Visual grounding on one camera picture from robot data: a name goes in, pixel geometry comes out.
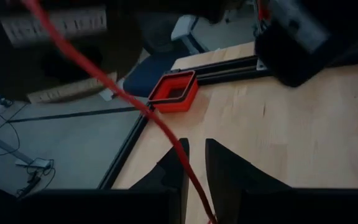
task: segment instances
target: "red plastic tray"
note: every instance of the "red plastic tray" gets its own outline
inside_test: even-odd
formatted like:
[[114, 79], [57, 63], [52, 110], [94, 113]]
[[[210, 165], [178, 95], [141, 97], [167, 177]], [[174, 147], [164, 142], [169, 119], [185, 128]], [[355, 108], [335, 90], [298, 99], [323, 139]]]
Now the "red plastic tray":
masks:
[[198, 91], [195, 71], [163, 75], [149, 96], [149, 102], [161, 113], [190, 109]]

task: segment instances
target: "wooden table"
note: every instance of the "wooden table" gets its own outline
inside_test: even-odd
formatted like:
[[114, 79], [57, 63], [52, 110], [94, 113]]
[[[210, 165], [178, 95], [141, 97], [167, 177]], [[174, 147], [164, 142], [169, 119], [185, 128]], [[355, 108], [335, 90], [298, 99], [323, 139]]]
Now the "wooden table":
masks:
[[[253, 43], [178, 59], [189, 68], [252, 55]], [[274, 78], [200, 87], [186, 113], [160, 114], [190, 142], [190, 164], [209, 201], [205, 139], [215, 138], [259, 169], [293, 187], [358, 188], [358, 65], [330, 68], [299, 88]], [[148, 122], [113, 188], [129, 188], [171, 148]], [[190, 184], [186, 223], [207, 223]]]

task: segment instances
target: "blue chair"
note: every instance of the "blue chair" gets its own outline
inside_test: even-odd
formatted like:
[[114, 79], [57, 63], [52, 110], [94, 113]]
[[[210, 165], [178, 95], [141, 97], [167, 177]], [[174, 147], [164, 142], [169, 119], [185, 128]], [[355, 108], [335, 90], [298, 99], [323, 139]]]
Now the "blue chair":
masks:
[[189, 55], [187, 49], [150, 55], [125, 79], [124, 90], [134, 96], [149, 97], [163, 73], [171, 70], [176, 59]]

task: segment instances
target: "black cable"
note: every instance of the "black cable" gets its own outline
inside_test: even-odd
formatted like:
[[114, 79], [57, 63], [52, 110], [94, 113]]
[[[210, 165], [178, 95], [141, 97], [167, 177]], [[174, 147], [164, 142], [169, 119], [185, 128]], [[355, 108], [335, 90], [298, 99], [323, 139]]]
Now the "black cable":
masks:
[[[23, 108], [25, 108], [27, 105], [28, 105], [28, 103], [26, 103], [24, 106], [22, 106], [22, 108], [18, 109], [18, 110], [16, 111], [16, 113], [14, 113], [14, 114], [12, 115], [11, 118], [15, 117], [16, 114], [17, 114], [18, 112], [22, 111]], [[11, 118], [9, 118], [8, 120], [6, 120], [6, 119], [5, 119], [3, 116], [1, 116], [1, 115], [0, 115], [0, 117], [1, 117], [3, 120], [7, 121], [7, 122], [9, 122], [9, 121], [11, 120]]]
[[[39, 159], [41, 159], [41, 160], [43, 160], [43, 161], [50, 161], [50, 165], [49, 165], [48, 167], [46, 167], [46, 168], [30, 167], [31, 164], [33, 164], [36, 160], [39, 160]], [[46, 189], [46, 188], [50, 185], [50, 183], [52, 182], [52, 180], [55, 178], [55, 175], [56, 175], [55, 160], [54, 160], [54, 159], [43, 159], [43, 158], [39, 158], [39, 157], [38, 157], [38, 158], [35, 158], [33, 161], [31, 161], [31, 162], [27, 165], [25, 171], [26, 171], [27, 174], [29, 174], [29, 175], [32, 175], [33, 172], [38, 172], [38, 173], [40, 174], [40, 175], [39, 175], [40, 178], [41, 178], [42, 176], [44, 176], [44, 177], [48, 176], [48, 175], [53, 171], [52, 177], [50, 178], [49, 182], [43, 187], [43, 189], [41, 189], [41, 190], [44, 190], [44, 189]], [[16, 194], [18, 194], [20, 197], [23, 197], [23, 195], [21, 195], [21, 194], [22, 194], [22, 192], [23, 192], [24, 189], [25, 189], [25, 187], [22, 188], [22, 189], [16, 190]]]
[[0, 154], [0, 156], [5, 156], [5, 155], [8, 155], [8, 154], [12, 154], [13, 152], [16, 152], [16, 151], [18, 151], [20, 149], [20, 138], [19, 138], [19, 134], [16, 131], [16, 128], [11, 123], [9, 123], [8, 120], [6, 120], [1, 114], [0, 114], [0, 117], [5, 121], [5, 123], [3, 125], [1, 125], [1, 127], [4, 126], [5, 124], [9, 124], [12, 127], [13, 131], [15, 132], [16, 138], [17, 138], [17, 148], [15, 150], [13, 150], [13, 151], [5, 152], [5, 153]]

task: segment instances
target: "black frame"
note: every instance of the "black frame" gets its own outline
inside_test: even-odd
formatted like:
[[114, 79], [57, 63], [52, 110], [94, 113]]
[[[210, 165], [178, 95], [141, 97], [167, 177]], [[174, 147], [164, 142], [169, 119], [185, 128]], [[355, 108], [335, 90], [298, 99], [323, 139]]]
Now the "black frame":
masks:
[[[272, 73], [269, 70], [258, 71], [256, 69], [257, 61], [257, 56], [250, 56], [228, 60], [225, 62], [186, 68], [183, 70], [170, 70], [165, 73], [178, 73], [194, 70], [199, 86], [272, 76]], [[151, 111], [154, 111], [155, 109], [150, 103], [147, 103], [146, 106], [148, 106]], [[132, 152], [137, 140], [148, 122], [148, 118], [142, 114], [139, 115], [132, 129], [129, 131], [128, 136], [124, 140], [124, 143], [119, 149], [117, 156], [114, 158], [109, 169], [100, 182], [98, 189], [107, 190], [112, 188], [112, 185], [116, 181], [122, 167], [127, 161], [129, 154]]]

